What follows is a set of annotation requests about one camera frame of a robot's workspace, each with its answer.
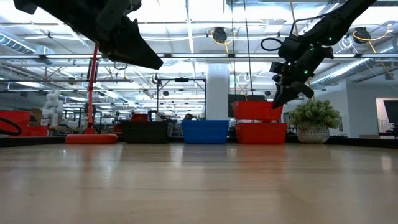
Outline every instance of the black plastic crate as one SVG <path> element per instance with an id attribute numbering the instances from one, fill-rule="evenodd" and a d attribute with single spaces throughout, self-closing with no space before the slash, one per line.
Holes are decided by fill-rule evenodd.
<path id="1" fill-rule="evenodd" d="M 170 125 L 168 121 L 121 123 L 123 141 L 126 143 L 168 143 Z"/>

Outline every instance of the white plant pot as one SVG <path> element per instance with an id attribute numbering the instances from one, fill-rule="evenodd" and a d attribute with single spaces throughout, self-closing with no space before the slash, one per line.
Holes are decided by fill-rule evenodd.
<path id="1" fill-rule="evenodd" d="M 298 127 L 297 136 L 298 140 L 301 143 L 324 144 L 325 142 L 327 142 L 327 140 L 329 140 L 330 133 L 329 129 L 326 127 L 324 128 L 311 127 L 306 130 L 303 130 L 302 128 Z"/>

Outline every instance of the blue bin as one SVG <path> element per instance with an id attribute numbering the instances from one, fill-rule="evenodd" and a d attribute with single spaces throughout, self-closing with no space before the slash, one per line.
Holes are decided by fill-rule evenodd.
<path id="1" fill-rule="evenodd" d="M 182 121 L 187 144 L 225 144 L 229 121 Z"/>

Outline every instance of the stacked red bins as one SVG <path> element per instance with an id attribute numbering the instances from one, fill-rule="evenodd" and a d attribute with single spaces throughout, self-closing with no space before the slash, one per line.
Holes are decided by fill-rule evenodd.
<path id="1" fill-rule="evenodd" d="M 6 118 L 22 129 L 22 134 L 13 137 L 48 136 L 46 126 L 29 126 L 30 111 L 0 111 L 0 118 Z M 0 122 L 0 129 L 15 131 L 9 124 Z"/>
<path id="2" fill-rule="evenodd" d="M 283 107 L 272 108 L 272 102 L 237 101 L 233 103 L 234 116 L 239 120 L 252 120 L 235 126 L 236 137 L 241 144 L 283 144 L 287 124 L 272 123 L 280 120 Z"/>

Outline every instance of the white robot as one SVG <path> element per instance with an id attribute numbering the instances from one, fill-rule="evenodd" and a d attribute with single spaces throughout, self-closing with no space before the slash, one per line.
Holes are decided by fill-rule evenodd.
<path id="1" fill-rule="evenodd" d="M 63 102 L 58 100 L 61 92 L 59 90 L 52 90 L 47 94 L 43 108 L 43 119 L 51 119 L 51 126 L 58 126 L 58 116 L 63 113 Z"/>

